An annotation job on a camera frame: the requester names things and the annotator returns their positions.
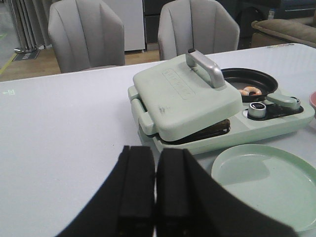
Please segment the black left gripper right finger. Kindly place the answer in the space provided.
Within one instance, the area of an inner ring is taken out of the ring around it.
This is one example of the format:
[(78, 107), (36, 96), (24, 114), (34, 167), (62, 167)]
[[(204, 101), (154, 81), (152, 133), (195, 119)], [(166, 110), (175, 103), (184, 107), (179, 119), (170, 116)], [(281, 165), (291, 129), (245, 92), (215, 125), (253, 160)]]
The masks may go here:
[(188, 150), (164, 149), (157, 170), (158, 237), (295, 237), (288, 225), (226, 191)]

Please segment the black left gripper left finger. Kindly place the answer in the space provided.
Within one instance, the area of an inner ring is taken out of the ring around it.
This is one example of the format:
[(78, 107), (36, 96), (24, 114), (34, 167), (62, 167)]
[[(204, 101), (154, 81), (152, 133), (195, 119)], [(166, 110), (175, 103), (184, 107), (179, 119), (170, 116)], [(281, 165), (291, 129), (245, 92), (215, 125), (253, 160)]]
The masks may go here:
[(150, 147), (125, 146), (113, 170), (60, 237), (151, 237), (155, 162)]

